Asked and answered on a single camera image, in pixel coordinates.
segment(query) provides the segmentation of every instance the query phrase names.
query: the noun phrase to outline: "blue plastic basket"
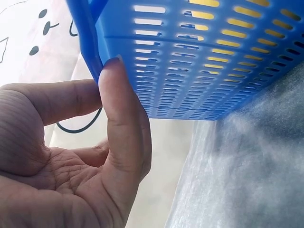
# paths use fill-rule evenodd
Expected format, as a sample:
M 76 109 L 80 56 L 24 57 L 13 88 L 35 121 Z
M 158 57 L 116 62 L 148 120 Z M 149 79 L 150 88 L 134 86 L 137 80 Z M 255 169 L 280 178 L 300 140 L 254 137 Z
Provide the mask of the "blue plastic basket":
M 122 55 L 151 118 L 217 120 L 303 60 L 303 0 L 67 2 L 93 78 Z

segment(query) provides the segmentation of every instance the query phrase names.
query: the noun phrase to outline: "ventilation slot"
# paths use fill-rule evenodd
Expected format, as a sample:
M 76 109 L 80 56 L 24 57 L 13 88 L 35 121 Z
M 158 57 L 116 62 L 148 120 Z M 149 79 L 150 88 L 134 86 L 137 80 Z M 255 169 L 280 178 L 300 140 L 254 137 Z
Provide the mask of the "ventilation slot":
M 248 28 L 248 29 L 250 29 L 250 28 L 252 29 L 254 27 L 254 25 L 249 23 L 249 22 L 234 19 L 234 18 L 229 18 L 227 20 L 227 22 L 231 25 L 237 25 L 237 26 L 241 26 L 241 27 L 244 27 L 244 28 Z
M 239 62 L 238 64 L 243 65 L 243 66 L 248 66 L 248 67 L 256 67 L 256 64 L 253 63 L 247 63 L 247 62 Z
M 247 35 L 242 32 L 236 32 L 228 29 L 222 30 L 222 34 L 227 35 L 227 36 L 232 36 L 232 37 L 238 37 L 238 38 L 246 38 Z
M 194 18 L 201 18 L 206 20 L 212 20 L 214 19 L 214 15 L 211 13 L 206 12 L 199 12 L 199 11 L 186 11 L 184 12 L 185 16 L 192 16 Z
M 134 10 L 136 12 L 145 12 L 145 13 L 165 13 L 166 9 L 164 7 L 156 7 L 156 6 L 134 6 Z
M 240 83 L 241 81 L 233 80 L 233 79 L 225 79 L 225 82 L 232 82 L 232 83 Z
M 144 35 L 144 36 L 161 36 L 162 33 L 158 31 L 146 31 L 146 30 L 135 30 L 136 35 Z
M 283 34 L 281 34 L 281 33 L 279 33 L 279 32 L 270 30 L 270 29 L 266 29 L 266 30 L 265 30 L 265 33 L 266 33 L 266 34 L 269 34 L 269 35 L 271 35 L 271 36 L 274 36 L 274 37 L 281 38 L 281 39 L 285 38 L 285 35 L 283 35 Z
M 234 68 L 233 70 L 240 71 L 240 72 L 245 72 L 245 73 L 250 73 L 251 72 L 251 70 L 240 69 L 240 68 Z
M 265 77 L 273 77 L 273 75 L 271 74 L 266 74 L 266 73 L 260 73 L 261 76 L 265 76 Z
M 141 24 L 141 25 L 162 25 L 162 20 L 135 18 L 134 21 L 135 24 Z
M 296 55 L 296 56 L 298 56 L 299 54 L 300 54 L 300 52 L 298 52 L 298 51 L 296 51 L 296 50 L 293 50 L 293 49 L 287 49 L 286 51 L 288 51 L 289 53 L 291 53 L 291 54 L 294 54 L 294 55 Z
M 256 11 L 253 11 L 253 10 L 241 7 L 241 6 L 236 6 L 234 8 L 234 11 L 237 13 L 241 13 L 241 14 L 245 14 L 247 16 L 254 17 L 254 18 L 260 18 L 262 16 L 262 14 L 260 14 L 259 12 L 256 12 Z
M 253 59 L 253 60 L 257 60 L 257 61 L 262 61 L 263 60 L 263 58 L 256 57 L 256 56 L 251 56 L 251 55 L 245 55 L 244 57 L 245 58 L 250 58 L 250 59 Z
M 284 29 L 287 29 L 287 30 L 292 30 L 293 29 L 293 27 L 291 25 L 286 24 L 285 22 L 282 22 L 282 21 L 277 20 L 277 19 L 273 20 L 272 23 L 274 25 L 280 26 L 280 27 L 282 27 Z
M 219 2 L 216 0 L 189 0 L 189 3 L 199 4 L 203 6 L 218 7 Z
M 189 24 L 189 23 L 181 23 L 180 27 L 184 29 L 196 29 L 200 31 L 207 31 L 209 29 L 209 27 L 206 25 Z
M 177 48 L 185 48 L 190 50 L 198 50 L 199 47 L 195 45 L 186 45 L 186 44 L 176 44 L 175 47 Z
M 230 77 L 239 77 L 239 78 L 244 78 L 245 76 L 243 75 L 236 75 L 236 74 L 228 74 Z
M 275 47 L 275 46 L 277 46 L 277 43 L 275 43 L 275 42 L 272 42 L 272 41 L 270 41 L 270 40 L 267 40 L 267 39 L 258 39 L 257 40 L 259 43 L 261 43 L 261 44 L 266 44 L 266 45 L 270 45 L 270 46 L 273 46 L 273 47 Z
M 294 44 L 297 45 L 300 48 L 304 48 L 304 44 L 299 42 L 299 41 L 296 41 Z
M 260 6 L 269 6 L 268 0 L 246 0 L 246 1 L 255 3 L 255 4 L 260 5 Z
M 195 58 L 195 55 L 185 54 L 185 53 L 173 53 L 173 56 L 186 57 L 186 58 Z
M 159 54 L 158 51 L 153 51 L 153 50 L 147 50 L 147 49 L 136 49 L 135 50 L 137 53 L 145 53 L 145 54 Z
M 226 46 L 231 46 L 231 47 L 239 47 L 241 46 L 239 43 L 228 41 L 228 40 L 223 40 L 223 39 L 218 39 L 217 40 L 218 44 L 226 45 Z
M 196 41 L 204 40 L 204 37 L 196 36 L 196 35 L 178 34 L 177 37 L 181 38 L 181 39 L 190 39 L 190 40 L 196 40 Z
M 136 40 L 136 44 L 143 44 L 143 45 L 154 45 L 154 46 L 159 46 L 160 43 L 154 42 L 154 41 L 147 41 L 147 40 Z
M 292 13 L 292 12 L 286 10 L 286 9 L 282 9 L 281 13 L 284 16 L 287 16 L 287 17 L 289 17 L 289 18 L 291 18 L 293 20 L 296 20 L 296 21 L 300 21 L 301 20 L 300 16 L 298 16 L 298 15 L 296 15 L 296 14 L 294 14 L 294 13 Z
M 274 68 L 270 68 L 270 67 L 267 67 L 266 70 L 273 71 L 273 72 L 279 72 L 280 71 L 278 69 L 274 69 Z
M 208 57 L 208 60 L 225 62 L 225 63 L 228 62 L 228 59 L 226 59 L 226 58 L 217 58 L 217 57 Z
M 273 65 L 277 65 L 277 66 L 280 66 L 280 67 L 285 67 L 287 66 L 286 64 L 284 63 L 279 63 L 279 62 L 272 62 Z
M 290 58 L 288 56 L 279 56 L 279 58 L 284 59 L 286 61 L 293 61 L 293 58 Z
M 227 51 L 227 50 L 216 49 L 216 48 L 212 49 L 212 52 L 218 53 L 218 54 L 230 55 L 230 56 L 234 54 L 233 51 Z
M 270 51 L 267 51 L 265 49 L 261 49 L 259 47 L 258 48 L 257 47 L 252 47 L 251 50 L 252 51 L 257 51 L 257 52 L 260 52 L 260 53 L 263 53 L 263 54 L 269 54 L 270 53 Z
M 204 64 L 204 67 L 210 67 L 210 68 L 217 68 L 217 69 L 223 69 L 223 66 L 220 65 L 213 65 L 213 64 Z
M 218 75 L 219 74 L 219 72 L 216 72 L 216 71 L 207 71 L 207 70 L 202 70 L 201 73 L 205 74 L 205 75 Z
M 175 64 L 175 65 L 181 65 L 181 66 L 191 66 L 191 62 L 184 62 L 184 61 L 170 61 L 170 63 Z

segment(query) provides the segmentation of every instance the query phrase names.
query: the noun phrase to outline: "fuzzy gray fabric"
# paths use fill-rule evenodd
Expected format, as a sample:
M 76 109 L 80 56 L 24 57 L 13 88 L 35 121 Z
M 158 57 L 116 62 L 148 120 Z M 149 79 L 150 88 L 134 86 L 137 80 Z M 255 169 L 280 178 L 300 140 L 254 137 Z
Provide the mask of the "fuzzy gray fabric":
M 166 228 L 304 227 L 304 63 L 257 100 L 196 122 Z

